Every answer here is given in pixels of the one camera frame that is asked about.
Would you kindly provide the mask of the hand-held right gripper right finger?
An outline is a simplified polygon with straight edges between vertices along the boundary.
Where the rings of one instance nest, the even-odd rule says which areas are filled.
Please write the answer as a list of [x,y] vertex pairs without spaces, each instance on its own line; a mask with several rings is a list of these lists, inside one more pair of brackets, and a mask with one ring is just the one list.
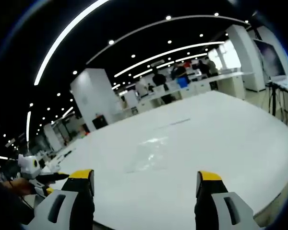
[[222,178],[213,172],[198,171],[196,204],[197,230],[258,230],[253,210],[235,192],[229,192]]

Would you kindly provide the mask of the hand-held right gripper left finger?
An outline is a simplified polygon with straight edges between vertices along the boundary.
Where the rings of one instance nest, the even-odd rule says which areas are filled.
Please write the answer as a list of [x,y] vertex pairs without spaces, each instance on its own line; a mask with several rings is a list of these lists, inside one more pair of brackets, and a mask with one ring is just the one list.
[[25,230],[92,230],[94,223],[94,170],[75,171],[60,190],[48,188]]

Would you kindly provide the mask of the person's left hand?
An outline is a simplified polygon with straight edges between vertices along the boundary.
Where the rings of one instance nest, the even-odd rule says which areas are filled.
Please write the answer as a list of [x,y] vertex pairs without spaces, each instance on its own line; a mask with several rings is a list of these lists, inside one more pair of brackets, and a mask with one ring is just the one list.
[[35,194],[32,185],[24,178],[17,178],[12,181],[1,182],[1,184],[16,193],[18,196],[27,196]]

